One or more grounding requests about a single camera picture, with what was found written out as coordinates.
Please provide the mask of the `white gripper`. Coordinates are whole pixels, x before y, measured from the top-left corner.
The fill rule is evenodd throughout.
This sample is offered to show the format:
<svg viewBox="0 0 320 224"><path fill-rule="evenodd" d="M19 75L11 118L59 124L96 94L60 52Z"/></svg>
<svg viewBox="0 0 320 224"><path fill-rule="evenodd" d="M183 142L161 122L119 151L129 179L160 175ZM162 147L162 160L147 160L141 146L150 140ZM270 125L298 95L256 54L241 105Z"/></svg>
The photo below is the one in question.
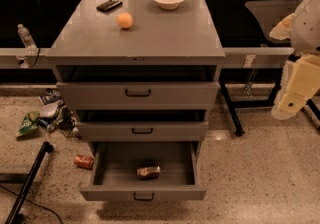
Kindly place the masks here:
<svg viewBox="0 0 320 224"><path fill-rule="evenodd" d="M295 62L288 60L271 110L272 117L277 120L294 117L319 89L319 55L303 54Z"/></svg>

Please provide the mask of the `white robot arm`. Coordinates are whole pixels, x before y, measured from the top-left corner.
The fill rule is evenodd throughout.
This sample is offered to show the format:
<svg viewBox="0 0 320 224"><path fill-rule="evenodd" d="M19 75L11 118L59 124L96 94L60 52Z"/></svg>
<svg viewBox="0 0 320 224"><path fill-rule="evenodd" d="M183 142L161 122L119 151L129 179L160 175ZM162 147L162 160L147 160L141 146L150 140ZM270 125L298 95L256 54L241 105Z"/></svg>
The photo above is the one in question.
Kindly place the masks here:
<svg viewBox="0 0 320 224"><path fill-rule="evenodd" d="M281 89L271 115L278 120L295 116L320 89L320 0L303 0L269 33L273 39L289 39L300 55L283 67Z"/></svg>

